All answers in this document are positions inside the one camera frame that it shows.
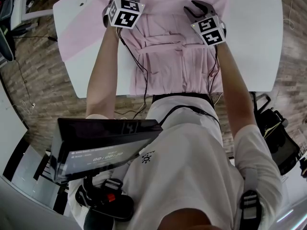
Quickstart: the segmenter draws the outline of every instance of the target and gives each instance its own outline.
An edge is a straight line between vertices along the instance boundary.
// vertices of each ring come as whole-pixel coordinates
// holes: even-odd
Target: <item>light strip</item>
[[[291,229],[296,230],[307,219],[307,214]]]
[[[284,219],[285,217],[287,217],[292,211],[293,211],[293,209],[291,209],[287,214],[285,214],[283,217],[281,217],[277,222],[279,222],[282,219]]]

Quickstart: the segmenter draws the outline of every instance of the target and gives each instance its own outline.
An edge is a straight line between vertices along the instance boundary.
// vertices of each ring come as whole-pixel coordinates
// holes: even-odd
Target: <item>black sun logo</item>
[[[148,155],[148,154],[142,156],[142,163],[150,162],[150,157],[151,155]]]

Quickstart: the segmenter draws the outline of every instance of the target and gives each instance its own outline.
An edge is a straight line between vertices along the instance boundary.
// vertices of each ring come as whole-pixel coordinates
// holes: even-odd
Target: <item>pink dress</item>
[[[101,39],[105,32],[102,10],[109,0],[92,0],[59,35],[59,50],[65,62]],[[213,5],[221,17],[227,0],[201,0]],[[123,29],[122,37],[139,62],[148,70],[148,95],[178,92],[208,93],[207,77],[215,63],[214,47],[206,47],[194,33],[183,12],[188,6],[200,12],[191,0],[141,0],[145,9],[133,30]],[[212,82],[217,66],[209,77]],[[144,73],[135,69],[130,94],[145,91]],[[222,92],[221,75],[212,92]]]

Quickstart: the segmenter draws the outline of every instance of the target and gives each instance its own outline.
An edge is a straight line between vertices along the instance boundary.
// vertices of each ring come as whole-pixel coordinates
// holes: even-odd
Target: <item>wooden floor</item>
[[[44,0],[36,9],[49,9],[58,0]],[[283,49],[281,61],[273,90],[269,93],[274,107],[289,120],[287,131],[296,138],[298,129],[303,132],[307,118],[307,0],[293,0],[291,20],[295,28],[291,30],[288,21],[284,21]],[[288,18],[291,0],[283,0],[283,15]],[[39,20],[39,26],[27,36],[56,36],[53,17]],[[22,105],[24,100],[30,108],[26,89],[18,70],[17,62],[9,63],[0,69],[9,95],[15,103],[24,121],[29,126],[26,140],[41,154],[49,149],[53,130],[58,117],[84,117],[85,99],[77,98],[71,85],[64,63],[61,61],[58,44],[47,38],[24,38],[16,40],[16,58],[27,81],[31,102],[36,106],[28,112]],[[151,98],[147,98],[148,108]],[[142,97],[117,98],[116,111],[124,113],[138,110]],[[232,136],[227,121],[223,97],[216,105],[220,118],[225,150],[232,151]],[[146,112],[140,115],[145,118]],[[133,113],[124,115],[132,118]]]

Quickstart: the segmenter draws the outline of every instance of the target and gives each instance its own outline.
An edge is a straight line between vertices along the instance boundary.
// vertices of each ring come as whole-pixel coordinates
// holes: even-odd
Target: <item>white t-shirt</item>
[[[147,119],[160,122],[174,106],[183,104],[199,107],[218,118],[206,100],[171,96],[154,102]],[[262,204],[259,229],[269,228],[282,202],[281,178],[257,126],[246,126],[236,134],[236,166],[223,149],[221,131],[212,117],[180,108],[162,128],[163,132],[142,150],[124,177],[123,190],[132,197],[135,212],[131,221],[116,223],[116,229],[157,230],[164,216],[181,208],[201,210],[212,225],[234,229],[246,168],[255,168],[258,173],[257,192]],[[69,202],[83,227],[87,211],[76,208],[74,202],[79,185],[78,181],[70,182]]]

